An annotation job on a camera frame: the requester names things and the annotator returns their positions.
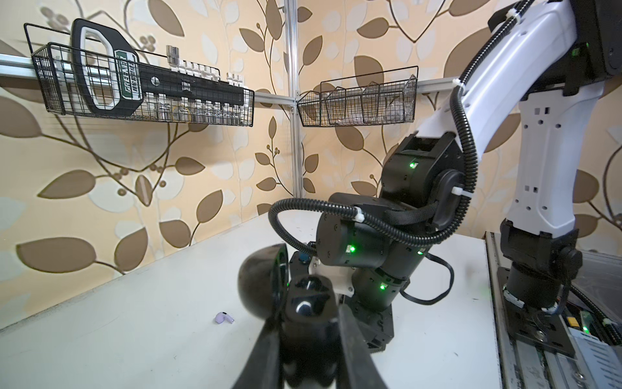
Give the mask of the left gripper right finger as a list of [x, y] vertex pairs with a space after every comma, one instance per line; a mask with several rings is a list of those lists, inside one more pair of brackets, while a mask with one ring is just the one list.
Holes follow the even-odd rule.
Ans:
[[387, 388], [364, 341], [357, 321], [346, 305], [339, 306], [341, 356], [338, 388]]

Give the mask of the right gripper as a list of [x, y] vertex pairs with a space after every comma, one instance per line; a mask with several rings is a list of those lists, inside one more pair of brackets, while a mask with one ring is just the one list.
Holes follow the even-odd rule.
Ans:
[[354, 268], [326, 266], [316, 257], [295, 251], [289, 260], [289, 270], [291, 277], [309, 274], [328, 278], [338, 304], [345, 304], [351, 309], [369, 351], [380, 353], [386, 350], [395, 336], [392, 309], [389, 307], [381, 312], [373, 312], [363, 306], [351, 282], [356, 271]]

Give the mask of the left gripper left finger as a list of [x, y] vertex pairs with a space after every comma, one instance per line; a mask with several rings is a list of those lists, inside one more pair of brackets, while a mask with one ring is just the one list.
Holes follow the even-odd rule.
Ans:
[[233, 388], [283, 388], [280, 326], [267, 319]]

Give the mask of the black round earbud case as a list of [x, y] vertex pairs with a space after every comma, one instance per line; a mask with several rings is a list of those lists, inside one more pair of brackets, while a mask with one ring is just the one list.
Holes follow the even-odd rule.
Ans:
[[260, 249], [238, 272], [238, 293], [253, 316], [280, 326], [283, 387], [328, 388], [338, 370], [338, 308], [325, 277], [291, 277], [284, 244]]

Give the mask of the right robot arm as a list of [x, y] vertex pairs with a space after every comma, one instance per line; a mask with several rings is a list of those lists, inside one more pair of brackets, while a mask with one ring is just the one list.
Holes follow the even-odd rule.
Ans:
[[[456, 78], [489, 39], [504, 1], [302, 1], [298, 76], [303, 92], [359, 84]], [[302, 185], [310, 198], [375, 195], [382, 164], [415, 123], [302, 131]], [[511, 113], [482, 149], [476, 195], [460, 233], [497, 231], [510, 210], [522, 128]], [[573, 212], [583, 251], [621, 253], [621, 78], [608, 79], [582, 146]]]

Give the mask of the purple earbud upper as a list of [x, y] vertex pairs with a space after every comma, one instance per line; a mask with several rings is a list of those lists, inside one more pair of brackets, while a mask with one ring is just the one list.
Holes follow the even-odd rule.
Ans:
[[233, 324], [234, 318], [230, 316], [229, 314], [227, 314], [226, 312], [221, 311], [215, 316], [214, 322], [216, 324], [223, 324], [223, 323]]

